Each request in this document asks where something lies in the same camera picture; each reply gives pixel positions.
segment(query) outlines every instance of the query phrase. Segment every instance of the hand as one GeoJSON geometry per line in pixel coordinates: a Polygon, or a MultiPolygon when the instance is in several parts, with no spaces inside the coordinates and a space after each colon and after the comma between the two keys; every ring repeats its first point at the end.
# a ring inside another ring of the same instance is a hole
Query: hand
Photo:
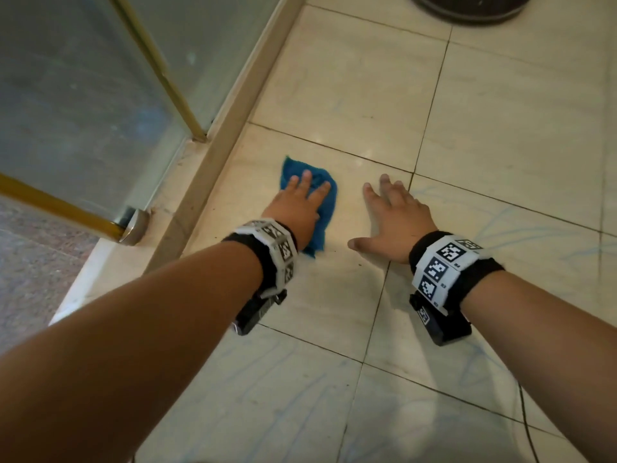
{"type": "Polygon", "coordinates": [[[298,184],[299,178],[294,175],[287,188],[274,197],[262,214],[264,218],[273,218],[289,227],[296,237],[298,250],[309,244],[319,219],[317,209],[330,191],[330,182],[324,182],[307,198],[312,178],[310,170],[305,170],[298,184]]]}
{"type": "Polygon", "coordinates": [[[427,205],[423,205],[403,186],[390,183],[390,177],[380,178],[381,193],[377,195],[371,184],[364,184],[364,198],[379,224],[375,237],[351,239],[347,245],[362,253],[382,255],[394,262],[409,263],[409,252],[423,236],[437,230],[427,205]]]}

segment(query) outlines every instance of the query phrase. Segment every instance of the glass shower enclosure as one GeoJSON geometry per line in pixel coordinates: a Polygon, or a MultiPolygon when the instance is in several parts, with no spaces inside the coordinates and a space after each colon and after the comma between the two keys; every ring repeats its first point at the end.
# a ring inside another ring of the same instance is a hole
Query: glass shower enclosure
{"type": "Polygon", "coordinates": [[[279,1],[0,0],[0,195],[135,243],[279,1]]]}

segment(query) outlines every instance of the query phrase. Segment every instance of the glass panel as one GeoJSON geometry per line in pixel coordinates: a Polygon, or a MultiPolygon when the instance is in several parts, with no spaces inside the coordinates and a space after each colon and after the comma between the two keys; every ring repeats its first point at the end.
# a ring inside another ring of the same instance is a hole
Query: glass panel
{"type": "Polygon", "coordinates": [[[209,128],[279,0],[129,0],[209,128]]]}
{"type": "Polygon", "coordinates": [[[0,0],[0,172],[119,222],[184,123],[107,0],[0,0]]]}

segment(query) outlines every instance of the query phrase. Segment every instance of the blue cloth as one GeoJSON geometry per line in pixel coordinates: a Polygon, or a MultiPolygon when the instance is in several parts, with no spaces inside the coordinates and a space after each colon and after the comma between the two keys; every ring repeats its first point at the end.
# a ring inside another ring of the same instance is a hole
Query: blue cloth
{"type": "Polygon", "coordinates": [[[283,189],[287,186],[289,179],[293,175],[302,177],[302,172],[306,169],[310,170],[313,174],[313,179],[310,184],[310,190],[308,191],[309,194],[311,194],[313,190],[315,190],[325,181],[330,182],[331,185],[330,192],[317,210],[317,213],[319,214],[319,221],[317,221],[317,223],[315,224],[315,232],[313,233],[313,238],[310,240],[307,247],[303,250],[306,255],[315,258],[315,252],[317,250],[323,250],[323,245],[326,241],[326,227],[328,227],[330,219],[332,219],[332,214],[335,212],[336,182],[330,176],[327,170],[319,169],[304,162],[290,159],[289,156],[287,156],[285,158],[285,162],[282,163],[281,188],[283,189]]]}

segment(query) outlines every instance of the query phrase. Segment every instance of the person's left hand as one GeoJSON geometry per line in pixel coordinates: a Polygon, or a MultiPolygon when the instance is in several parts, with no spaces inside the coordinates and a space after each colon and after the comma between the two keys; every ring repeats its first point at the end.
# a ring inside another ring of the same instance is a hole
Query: person's left hand
{"type": "Polygon", "coordinates": [[[317,209],[330,191],[330,183],[324,182],[307,197],[312,178],[310,170],[302,173],[302,180],[294,175],[262,214],[263,218],[273,218],[289,227],[296,237],[298,250],[309,244],[319,219],[317,209]]]}

